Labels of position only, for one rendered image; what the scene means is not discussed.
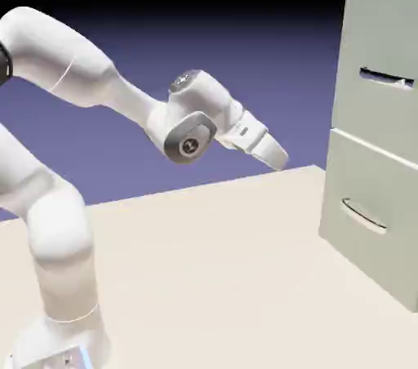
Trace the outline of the pale green drawer front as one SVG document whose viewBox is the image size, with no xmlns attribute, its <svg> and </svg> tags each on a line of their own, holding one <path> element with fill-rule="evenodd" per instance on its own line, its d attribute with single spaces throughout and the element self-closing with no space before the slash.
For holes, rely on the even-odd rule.
<svg viewBox="0 0 418 369">
<path fill-rule="evenodd" d="M 347 216 L 351 198 L 387 225 L 373 233 Z M 334 128 L 319 233 L 350 262 L 418 313 L 418 164 Z"/>
<path fill-rule="evenodd" d="M 412 90 L 359 69 L 412 78 Z M 418 164 L 418 0 L 346 0 L 332 126 Z"/>
</svg>

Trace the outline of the pale green cabinet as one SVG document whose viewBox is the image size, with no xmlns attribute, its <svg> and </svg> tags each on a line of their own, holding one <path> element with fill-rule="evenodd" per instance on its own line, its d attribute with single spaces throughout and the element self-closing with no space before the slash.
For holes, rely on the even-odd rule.
<svg viewBox="0 0 418 369">
<path fill-rule="evenodd" d="M 345 0 L 319 233 L 418 313 L 418 0 Z"/>
</svg>

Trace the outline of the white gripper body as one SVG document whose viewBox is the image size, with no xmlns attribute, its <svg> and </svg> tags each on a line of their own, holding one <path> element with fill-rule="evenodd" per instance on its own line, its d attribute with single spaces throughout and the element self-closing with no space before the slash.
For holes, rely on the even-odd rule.
<svg viewBox="0 0 418 369">
<path fill-rule="evenodd" d="M 266 132 L 251 151 L 251 156 L 275 171 L 281 171 L 288 162 L 286 150 Z"/>
</svg>

